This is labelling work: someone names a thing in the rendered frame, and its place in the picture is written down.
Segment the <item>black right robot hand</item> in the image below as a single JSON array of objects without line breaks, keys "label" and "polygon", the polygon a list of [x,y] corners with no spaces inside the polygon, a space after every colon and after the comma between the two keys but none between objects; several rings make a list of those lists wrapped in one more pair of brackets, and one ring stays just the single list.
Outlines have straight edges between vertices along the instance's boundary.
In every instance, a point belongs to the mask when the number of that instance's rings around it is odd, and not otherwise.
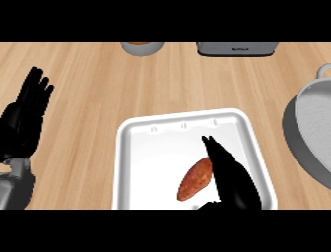
[{"label": "black right robot hand", "polygon": [[212,161],[218,202],[207,202],[201,211],[259,211],[262,209],[260,195],[243,164],[223,148],[213,136],[203,137],[207,156]]}]

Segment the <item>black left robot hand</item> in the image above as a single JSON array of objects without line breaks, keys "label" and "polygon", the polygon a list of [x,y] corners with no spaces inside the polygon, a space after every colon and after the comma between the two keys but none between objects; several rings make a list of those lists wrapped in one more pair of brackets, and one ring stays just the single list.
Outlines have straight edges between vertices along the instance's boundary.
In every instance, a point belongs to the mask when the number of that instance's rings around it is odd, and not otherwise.
[{"label": "black left robot hand", "polygon": [[43,117],[53,85],[43,69],[34,67],[25,78],[18,99],[0,117],[0,163],[12,158],[28,158],[41,140]]}]

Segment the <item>orange sweet potato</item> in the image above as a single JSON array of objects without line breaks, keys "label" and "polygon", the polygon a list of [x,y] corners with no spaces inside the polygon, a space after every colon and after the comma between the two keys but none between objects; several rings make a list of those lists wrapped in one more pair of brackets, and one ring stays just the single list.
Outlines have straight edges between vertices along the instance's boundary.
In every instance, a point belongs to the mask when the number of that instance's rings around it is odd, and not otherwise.
[{"label": "orange sweet potato", "polygon": [[195,165],[191,167],[178,192],[178,200],[189,200],[200,191],[207,187],[212,180],[212,162],[207,157],[204,157]]}]

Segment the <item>white rectangular tray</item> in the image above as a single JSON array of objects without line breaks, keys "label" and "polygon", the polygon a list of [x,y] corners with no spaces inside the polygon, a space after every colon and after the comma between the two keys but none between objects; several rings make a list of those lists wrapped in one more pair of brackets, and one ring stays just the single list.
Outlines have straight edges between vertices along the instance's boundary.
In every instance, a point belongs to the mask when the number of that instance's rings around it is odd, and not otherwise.
[{"label": "white rectangular tray", "polygon": [[135,117],[123,123],[117,134],[115,210],[194,210],[219,200],[213,184],[189,200],[178,199],[183,177],[207,156],[206,136],[216,139],[244,165],[262,208],[278,207],[250,119],[240,109],[222,108]]}]

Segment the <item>grey bowl with brown contents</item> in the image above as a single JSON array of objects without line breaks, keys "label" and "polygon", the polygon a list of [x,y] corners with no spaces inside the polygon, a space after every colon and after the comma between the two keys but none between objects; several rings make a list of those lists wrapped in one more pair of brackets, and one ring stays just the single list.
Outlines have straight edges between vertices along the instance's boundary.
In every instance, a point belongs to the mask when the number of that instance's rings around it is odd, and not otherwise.
[{"label": "grey bowl with brown contents", "polygon": [[124,42],[123,49],[133,56],[149,56],[163,48],[163,45],[163,42],[146,42],[139,44]]}]

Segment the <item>grey box appliance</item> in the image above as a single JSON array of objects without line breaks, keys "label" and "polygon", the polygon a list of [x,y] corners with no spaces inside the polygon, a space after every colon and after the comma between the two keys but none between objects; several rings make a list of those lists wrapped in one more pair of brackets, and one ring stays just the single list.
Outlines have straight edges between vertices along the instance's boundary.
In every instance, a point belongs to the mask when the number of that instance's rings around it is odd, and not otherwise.
[{"label": "grey box appliance", "polygon": [[203,56],[259,57],[275,53],[277,42],[198,42]]}]

